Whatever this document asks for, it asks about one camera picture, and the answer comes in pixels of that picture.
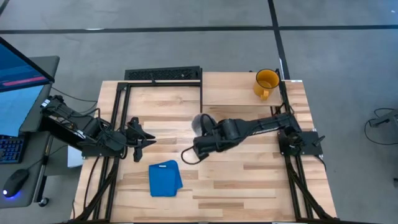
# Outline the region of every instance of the monitor screen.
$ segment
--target monitor screen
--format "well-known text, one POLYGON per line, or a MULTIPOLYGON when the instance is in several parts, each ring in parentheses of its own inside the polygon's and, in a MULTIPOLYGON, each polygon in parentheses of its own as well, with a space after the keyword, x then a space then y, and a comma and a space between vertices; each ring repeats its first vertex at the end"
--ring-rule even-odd
POLYGON ((0 39, 0 92, 44 85, 51 81, 50 75, 0 39))

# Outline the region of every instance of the black metal frame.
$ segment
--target black metal frame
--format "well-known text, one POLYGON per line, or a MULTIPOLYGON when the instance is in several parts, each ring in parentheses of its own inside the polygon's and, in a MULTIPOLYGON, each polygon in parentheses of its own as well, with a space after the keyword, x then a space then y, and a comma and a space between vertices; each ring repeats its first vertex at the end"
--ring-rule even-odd
MULTIPOLYGON (((202 112, 202 75, 200 74, 200 80, 197 80, 195 82, 173 82, 173 81, 155 81, 152 80, 151 82, 120 82, 118 83, 118 87, 116 89, 116 96, 115 96, 115 101, 113 105, 113 112, 112 112, 112 118, 111 118, 111 126, 114 128, 114 125, 116 124, 116 117, 118 114, 118 106, 120 103, 120 98, 121 98, 121 93, 123 90, 125 90, 124 94, 124 102, 123 102, 123 109, 122 109, 122 115, 121 115, 121 128, 124 126, 126 123, 126 117, 127 117, 127 109, 129 106, 129 99, 130 99, 130 94, 131 94, 131 88, 132 87, 163 87, 163 86, 195 86, 200 88, 200 112, 202 112)), ((99 185, 98 188, 103 187, 105 184, 106 180, 106 173, 108 170, 108 165, 109 165, 109 157, 105 157, 101 169, 101 174, 99 178, 99 185)), ((105 210, 105 220, 110 220, 111 219, 111 214, 112 214, 112 205, 113 205, 113 197, 114 197, 114 191, 116 188, 116 175, 118 173, 118 165, 119 165, 119 158, 114 158, 113 161, 113 168, 115 170, 115 178, 111 181, 110 186, 109 186, 109 194, 108 194, 108 201, 106 204, 106 210, 105 210)), ((99 199, 95 210, 93 214, 93 220, 97 220, 100 214, 100 208, 101 208, 101 199, 99 199)))
MULTIPOLYGON (((280 73, 278 69, 276 70, 276 73, 280 76, 280 73)), ((280 90, 280 96, 282 97, 282 104, 280 106, 277 106, 275 108, 275 113, 273 112, 273 109, 271 107, 271 114, 274 116, 275 114, 281 114, 281 109, 282 107, 285 108, 286 112, 291 113, 292 110, 290 109, 290 103, 289 103, 289 98, 287 96, 287 90, 286 90, 286 84, 285 82, 280 82, 279 84, 279 90, 280 90)), ((290 158, 290 154, 284 154, 281 152, 281 154, 285 157, 285 165, 286 168, 288 167, 289 164, 292 164, 292 160, 290 158)), ((295 156, 296 159, 296 164, 297 164, 297 171, 299 173, 299 178, 300 181, 303 183, 305 188, 307 188, 307 183, 305 180, 305 174, 304 174, 304 169, 303 169, 303 164, 301 160, 300 154, 297 154, 295 156)), ((295 188, 295 182, 293 178, 289 175, 289 171, 287 170, 287 177, 289 181, 289 187, 290 187, 290 194, 292 196, 292 204, 293 204, 293 210, 294 210, 294 216, 295 219, 298 220, 301 218, 301 211, 300 211, 300 205, 299 205, 299 198, 297 197, 297 191, 295 188)), ((308 200, 304 197, 304 205, 305 205, 305 211, 307 213, 307 218, 313 218, 313 213, 311 206, 308 202, 308 200)))

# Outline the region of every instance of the black mounting plate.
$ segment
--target black mounting plate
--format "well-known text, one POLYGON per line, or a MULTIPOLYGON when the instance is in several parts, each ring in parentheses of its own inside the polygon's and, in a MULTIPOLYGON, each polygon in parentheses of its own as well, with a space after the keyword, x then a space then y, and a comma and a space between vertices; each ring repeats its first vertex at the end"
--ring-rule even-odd
MULTIPOLYGON (((303 131, 300 133, 301 138, 304 141, 304 146, 301 148, 301 155, 322 155, 321 144, 314 145, 319 139, 318 133, 316 131, 303 131)), ((282 155, 296 156, 298 150, 296 148, 290 147, 287 137, 283 131, 278 132, 279 149, 282 155)))
POLYGON ((84 149, 81 149, 81 156, 83 157, 121 157, 122 155, 123 150, 117 152, 98 146, 85 146, 84 149))

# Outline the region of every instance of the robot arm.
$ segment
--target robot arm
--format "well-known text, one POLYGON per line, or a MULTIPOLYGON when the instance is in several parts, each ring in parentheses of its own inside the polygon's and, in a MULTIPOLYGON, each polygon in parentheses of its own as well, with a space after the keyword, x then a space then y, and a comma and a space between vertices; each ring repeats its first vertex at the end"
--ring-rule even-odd
POLYGON ((203 132, 202 136, 193 139, 193 150, 200 161, 206 159, 210 152, 223 152, 237 146, 248 136, 284 129, 287 135, 295 136, 295 144, 301 140, 301 132, 294 115, 282 113, 269 118, 244 121, 242 119, 224 119, 213 128, 203 132))
POLYGON ((138 118, 132 118, 117 131, 111 124, 98 117, 80 114, 69 108, 62 96, 51 96, 42 105, 43 128, 54 136, 82 151, 82 156, 123 157, 127 147, 134 147, 134 161, 142 157, 142 149, 156 141, 155 136, 142 130, 138 118))

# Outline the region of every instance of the black keyboard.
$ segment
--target black keyboard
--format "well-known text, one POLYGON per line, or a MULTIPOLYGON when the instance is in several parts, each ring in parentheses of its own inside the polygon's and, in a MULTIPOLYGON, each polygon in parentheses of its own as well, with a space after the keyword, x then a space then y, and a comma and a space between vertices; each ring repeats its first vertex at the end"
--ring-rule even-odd
POLYGON ((25 150, 25 136, 10 137, 0 135, 0 164, 22 162, 25 150))
POLYGON ((125 80, 199 80, 199 66, 126 70, 125 80))

